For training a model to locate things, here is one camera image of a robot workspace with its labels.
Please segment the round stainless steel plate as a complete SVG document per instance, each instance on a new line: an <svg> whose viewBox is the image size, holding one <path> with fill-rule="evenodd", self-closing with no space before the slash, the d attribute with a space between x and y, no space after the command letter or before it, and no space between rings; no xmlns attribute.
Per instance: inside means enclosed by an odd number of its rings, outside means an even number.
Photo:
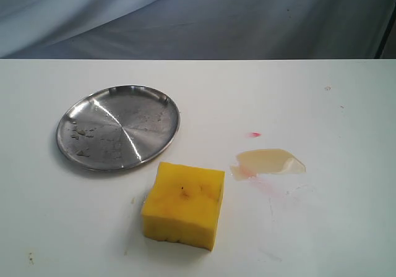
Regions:
<svg viewBox="0 0 396 277"><path fill-rule="evenodd" d="M123 85L95 92L71 106L58 123L56 144L67 160L85 169L132 169L165 151L179 125L179 109L168 95Z"/></svg>

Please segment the yellow sponge block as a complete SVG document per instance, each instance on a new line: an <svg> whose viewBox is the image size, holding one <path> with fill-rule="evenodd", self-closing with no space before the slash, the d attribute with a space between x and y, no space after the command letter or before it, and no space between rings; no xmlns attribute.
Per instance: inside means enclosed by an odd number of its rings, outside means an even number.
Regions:
<svg viewBox="0 0 396 277"><path fill-rule="evenodd" d="M149 239L213 250L225 172L161 162L142 207Z"/></svg>

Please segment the grey backdrop cloth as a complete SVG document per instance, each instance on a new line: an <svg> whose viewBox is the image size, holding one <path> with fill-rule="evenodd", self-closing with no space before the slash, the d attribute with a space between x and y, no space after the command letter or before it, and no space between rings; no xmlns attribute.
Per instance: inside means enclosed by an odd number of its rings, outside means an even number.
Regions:
<svg viewBox="0 0 396 277"><path fill-rule="evenodd" d="M373 58L395 0L1 0L1 57Z"/></svg>

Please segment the beige liquid spill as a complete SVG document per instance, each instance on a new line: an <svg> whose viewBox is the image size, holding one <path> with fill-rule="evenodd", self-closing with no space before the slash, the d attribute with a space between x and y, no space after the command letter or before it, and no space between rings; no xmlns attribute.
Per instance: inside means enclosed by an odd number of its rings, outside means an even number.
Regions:
<svg viewBox="0 0 396 277"><path fill-rule="evenodd" d="M238 164L231 165L236 180L245 180L261 174L302 174L305 165L293 154L279 148L244 151L236 156Z"/></svg>

